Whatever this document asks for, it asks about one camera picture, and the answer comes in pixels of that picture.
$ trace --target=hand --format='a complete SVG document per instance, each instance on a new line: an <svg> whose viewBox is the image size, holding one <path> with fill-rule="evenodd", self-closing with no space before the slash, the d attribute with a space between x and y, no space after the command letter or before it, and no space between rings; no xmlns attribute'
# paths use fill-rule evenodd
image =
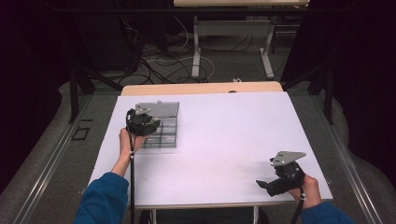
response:
<svg viewBox="0 0 396 224"><path fill-rule="evenodd" d="M305 201L304 201L303 209L310 208L322 203L319 192L318 181L314 177L305 175L303 190L305 193ZM289 194L293 196L296 202L300 201L300 189L291 189L289 190Z"/></svg>
<svg viewBox="0 0 396 224"><path fill-rule="evenodd" d="M131 144L128 136L128 131L123 128L120 130L120 157L111 170L112 173L125 176L126 169L128 168L131 160ZM134 152L142 147L147 136L131 136L134 144Z"/></svg>
<svg viewBox="0 0 396 224"><path fill-rule="evenodd" d="M139 150L145 142L147 136L134 136L131 135L134 144L134 152ZM131 146L128 136L128 131L123 128L120 130L120 158L129 158L131 155Z"/></svg>

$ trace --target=white table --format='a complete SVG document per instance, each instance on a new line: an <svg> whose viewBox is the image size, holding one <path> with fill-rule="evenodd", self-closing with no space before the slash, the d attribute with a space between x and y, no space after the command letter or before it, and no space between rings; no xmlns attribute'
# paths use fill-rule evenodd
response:
<svg viewBox="0 0 396 224"><path fill-rule="evenodd" d="M283 91L120 96L91 181L110 171L116 162L118 134L125 127L126 112L137 103L158 100L180 102L177 148L136 153L136 209L291 202L288 193L270 197L256 183L277 179L269 159L281 150L305 152L297 162L318 179L323 200L332 198L290 98ZM130 179L129 170L125 177Z"/></svg>
<svg viewBox="0 0 396 224"><path fill-rule="evenodd" d="M175 0L176 7L278 7L304 6L309 0ZM269 48L276 26L276 17L270 21L198 21L194 17L194 57L191 76L198 77L201 49L200 35L254 35L266 36L265 45L260 49L262 64L268 79L275 78L268 58Z"/></svg>

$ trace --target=desk leg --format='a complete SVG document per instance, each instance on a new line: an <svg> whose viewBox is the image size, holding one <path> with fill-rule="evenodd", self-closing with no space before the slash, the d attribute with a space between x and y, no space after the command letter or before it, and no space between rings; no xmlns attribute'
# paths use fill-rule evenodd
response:
<svg viewBox="0 0 396 224"><path fill-rule="evenodd" d="M268 28L268 34L267 34L267 39L265 42L265 47L264 47L264 49L260 49L260 54L262 56L262 64L264 65L264 70L265 70L265 75L270 80L273 80L275 78L274 72L273 72L271 64L270 64L270 60L268 58L268 51L271 48L271 41L272 41L272 38L274 35L275 26L276 26L276 17L272 17L271 22L270 22L270 27Z"/></svg>
<svg viewBox="0 0 396 224"><path fill-rule="evenodd" d="M157 224L157 210L151 209L151 220L152 224Z"/></svg>
<svg viewBox="0 0 396 224"><path fill-rule="evenodd" d="M201 49L199 48L198 18L194 16L194 58L192 61L191 77L199 76L199 63L201 59Z"/></svg>
<svg viewBox="0 0 396 224"><path fill-rule="evenodd" d="M259 206L253 207L253 224L259 223Z"/></svg>

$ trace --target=gray carpet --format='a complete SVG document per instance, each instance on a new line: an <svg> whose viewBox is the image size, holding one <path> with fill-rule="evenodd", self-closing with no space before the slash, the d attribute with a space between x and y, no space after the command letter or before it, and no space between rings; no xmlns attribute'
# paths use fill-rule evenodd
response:
<svg viewBox="0 0 396 224"><path fill-rule="evenodd" d="M211 49L231 49L243 39L243 36L210 37L205 41L210 43ZM249 39L246 41L239 47L240 49L249 45ZM276 80L280 80L292 41L293 36L291 35L279 36L276 40L276 54L270 55ZM258 48L262 47L262 43L262 39L253 38L249 48L243 51L203 51L202 56L207 57L215 66L215 73L209 79L209 82L228 82L235 77L240 77L243 81L266 80L258 52ZM171 75L182 67L180 64L172 66L150 64L164 76ZM202 60L202 66L208 74L211 74L213 69L211 63ZM136 73L142 74L145 72L147 72L145 69L139 69ZM169 79L177 82L179 77L186 77L187 75L188 73L185 70L180 69L172 74ZM108 76L118 78L117 73L110 73ZM127 77L120 83L122 85L136 84L143 80L143 77ZM153 80L155 83L161 83L156 77ZM74 219L74 214L81 198L78 192L88 184L113 106L116 103L116 94L119 93L114 92L101 82L94 81L94 84L97 92L94 96L88 97L85 111L74 124L76 129L78 127L81 130L89 128L87 137L85 140L68 139L65 141L64 152L59 155L59 163L55 164L56 169L48 184L43 186L42 194L39 194L41 196L39 200L31 205L32 213L26 215L25 223L70 223ZM308 96L304 88L304 83L298 85L294 91L290 92L290 98L323 173L332 181L330 184L334 196L332 203L346 211L356 223L368 223L354 190L340 165L335 153L335 144L329 136L326 123L320 117L322 116L321 113L315 108L313 97ZM42 171L45 170L53 150L64 138L70 115L67 84L61 88L61 92L64 95L64 102L58 114L32 150L25 164L15 175L7 189L0 195L0 223L12 223L15 220L21 208L23 208L26 198L28 198L34 188L35 181L40 177ZM342 108L336 102L333 107L334 127L340 134L344 144L347 145L347 124L342 115ZM76 134L76 137L82 137L83 135L84 132L80 131ZM392 211L396 207L394 187L371 164L355 158L353 155L352 158L358 167L368 193L372 196L373 204L377 207L383 219L383 223L394 223L396 220L396 216ZM304 168L304 170L309 174L309 169ZM295 204L263 207L262 209L268 214L271 223L287 223L292 217ZM129 212L126 212L123 223L129 223L129 220Z"/></svg>

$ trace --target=blue sleeve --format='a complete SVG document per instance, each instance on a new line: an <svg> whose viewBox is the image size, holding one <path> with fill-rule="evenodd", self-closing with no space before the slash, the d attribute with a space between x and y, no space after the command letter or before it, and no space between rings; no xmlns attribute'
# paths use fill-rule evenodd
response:
<svg viewBox="0 0 396 224"><path fill-rule="evenodd" d="M85 190L74 223L121 223L128 203L128 181L105 173Z"/></svg>
<svg viewBox="0 0 396 224"><path fill-rule="evenodd" d="M300 218L304 224L354 223L343 211L334 207L329 202L324 202L303 210Z"/></svg>

